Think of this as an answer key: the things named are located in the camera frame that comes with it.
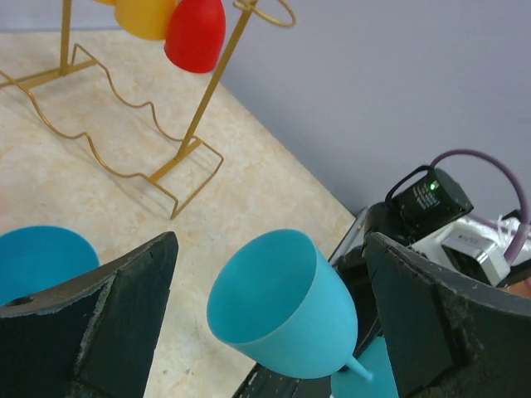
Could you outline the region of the red wine glass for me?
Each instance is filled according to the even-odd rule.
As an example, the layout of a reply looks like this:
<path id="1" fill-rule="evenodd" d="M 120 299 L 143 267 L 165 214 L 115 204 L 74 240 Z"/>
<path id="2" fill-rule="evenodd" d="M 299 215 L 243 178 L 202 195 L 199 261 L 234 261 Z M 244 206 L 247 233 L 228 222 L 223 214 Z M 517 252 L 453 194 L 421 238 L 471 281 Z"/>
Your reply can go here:
<path id="1" fill-rule="evenodd" d="M 164 51 L 175 66 L 192 73 L 208 73 L 217 65 L 225 35 L 222 1 L 183 0 L 171 16 Z"/>

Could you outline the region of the blue wine glass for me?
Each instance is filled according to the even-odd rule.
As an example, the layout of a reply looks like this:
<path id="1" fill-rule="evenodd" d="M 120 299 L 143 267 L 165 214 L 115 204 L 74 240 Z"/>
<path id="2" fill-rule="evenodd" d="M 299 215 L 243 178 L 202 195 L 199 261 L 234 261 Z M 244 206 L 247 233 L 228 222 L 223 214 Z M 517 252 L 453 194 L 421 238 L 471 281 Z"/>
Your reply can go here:
<path id="1" fill-rule="evenodd" d="M 212 286 L 207 323 L 219 341 L 275 373 L 329 377 L 334 397 L 398 395 L 384 338 L 354 356 L 352 296 L 301 231 L 269 231 L 242 246 Z"/>
<path id="2" fill-rule="evenodd" d="M 82 235 L 59 226 L 26 226 L 1 235 L 1 305 L 29 297 L 100 266 Z"/>

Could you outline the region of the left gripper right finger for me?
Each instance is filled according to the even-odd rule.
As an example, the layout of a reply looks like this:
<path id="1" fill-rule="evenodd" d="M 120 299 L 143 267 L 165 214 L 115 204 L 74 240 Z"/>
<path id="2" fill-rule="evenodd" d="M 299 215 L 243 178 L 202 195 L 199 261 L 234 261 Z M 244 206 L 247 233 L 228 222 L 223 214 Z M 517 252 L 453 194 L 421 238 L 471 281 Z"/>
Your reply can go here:
<path id="1" fill-rule="evenodd" d="M 366 240 L 400 397 L 528 397 L 530 301 L 430 262 L 380 233 Z"/>

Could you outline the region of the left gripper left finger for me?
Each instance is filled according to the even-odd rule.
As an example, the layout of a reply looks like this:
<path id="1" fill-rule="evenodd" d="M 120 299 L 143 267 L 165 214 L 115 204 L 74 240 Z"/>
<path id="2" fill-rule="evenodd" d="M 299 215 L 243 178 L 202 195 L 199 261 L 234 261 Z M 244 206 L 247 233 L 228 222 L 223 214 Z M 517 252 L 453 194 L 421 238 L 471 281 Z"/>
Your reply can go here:
<path id="1" fill-rule="evenodd" d="M 141 397 L 178 238 L 164 232 L 81 276 L 1 307 L 3 397 Z"/>

